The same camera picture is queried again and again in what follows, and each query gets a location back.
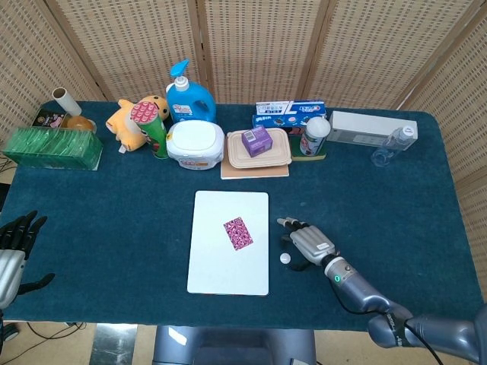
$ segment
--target white board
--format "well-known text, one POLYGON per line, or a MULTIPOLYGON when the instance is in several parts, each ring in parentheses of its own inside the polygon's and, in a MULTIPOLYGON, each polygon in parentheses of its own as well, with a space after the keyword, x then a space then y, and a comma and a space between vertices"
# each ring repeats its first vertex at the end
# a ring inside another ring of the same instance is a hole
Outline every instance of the white board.
POLYGON ((196 192, 187 290, 193 294, 269 293, 267 193, 196 192), (239 250, 224 228, 237 217, 242 217, 253 240, 239 250))

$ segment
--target robotic hand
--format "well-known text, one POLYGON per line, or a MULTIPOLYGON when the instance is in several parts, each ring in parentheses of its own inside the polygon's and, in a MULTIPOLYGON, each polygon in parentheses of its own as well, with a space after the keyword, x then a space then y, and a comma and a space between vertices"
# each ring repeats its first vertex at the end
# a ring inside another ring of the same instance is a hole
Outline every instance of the robotic hand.
POLYGON ((40 281, 21 284, 30 251, 47 220, 47 217, 41 217, 30 225, 36 215, 37 211, 32 211, 0 227, 0 313, 17 295, 41 289, 54 278, 54 274, 50 273, 40 281))
POLYGON ((292 242, 307 260, 305 265, 292 265, 293 270, 301 271, 309 265, 323 267, 345 310, 352 314, 377 314, 368 323, 368 333, 376 344, 383 348, 425 347, 439 364, 442 362, 433 349, 487 365, 487 305, 477 313, 474 322, 414 317, 405 307, 372 287, 317 227, 289 217, 279 218, 277 222, 291 231, 282 241, 292 242), (338 292, 347 296, 360 311, 347 309, 338 292))

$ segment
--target teal cloth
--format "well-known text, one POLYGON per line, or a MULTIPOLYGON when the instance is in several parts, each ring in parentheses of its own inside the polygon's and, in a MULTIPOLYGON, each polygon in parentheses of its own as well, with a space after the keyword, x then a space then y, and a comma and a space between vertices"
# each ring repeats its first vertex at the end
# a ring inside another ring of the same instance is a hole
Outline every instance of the teal cloth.
MULTIPOLYGON (((285 230, 275 220, 286 216, 316 224, 416 315, 472 319, 482 303, 440 129, 427 113, 350 110, 417 121, 419 140, 386 168, 370 162, 373 148, 328 142, 325 160, 293 162, 289 177, 221 180, 219 165, 185 170, 156 160, 149 146, 120 154, 104 126, 116 103, 80 105, 98 124, 99 170, 19 167, 8 194, 2 223, 33 209, 49 217, 23 282, 56 273, 48 287, 17 298, 8 319, 364 330, 369 316, 342 310, 321 268, 280 263, 285 230), (197 190, 269 193, 267 297, 186 292, 197 190)), ((225 132, 249 129, 253 111, 219 105, 218 123, 225 132)))

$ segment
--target purple box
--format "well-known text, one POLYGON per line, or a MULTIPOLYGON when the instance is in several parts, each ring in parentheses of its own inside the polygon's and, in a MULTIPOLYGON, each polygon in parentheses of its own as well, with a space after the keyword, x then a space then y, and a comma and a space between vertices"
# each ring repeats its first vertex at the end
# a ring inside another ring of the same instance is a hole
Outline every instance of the purple box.
POLYGON ((242 143, 251 157, 255 157, 272 148, 272 138, 261 125, 242 133, 242 143))

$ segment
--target small brown object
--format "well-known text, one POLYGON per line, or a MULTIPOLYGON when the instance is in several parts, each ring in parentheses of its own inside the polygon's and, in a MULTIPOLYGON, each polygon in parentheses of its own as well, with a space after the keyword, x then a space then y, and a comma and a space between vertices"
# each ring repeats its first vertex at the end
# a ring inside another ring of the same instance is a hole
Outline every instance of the small brown object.
POLYGON ((94 126, 83 116, 72 116, 69 118, 66 128, 80 129, 82 131, 94 131, 94 126))

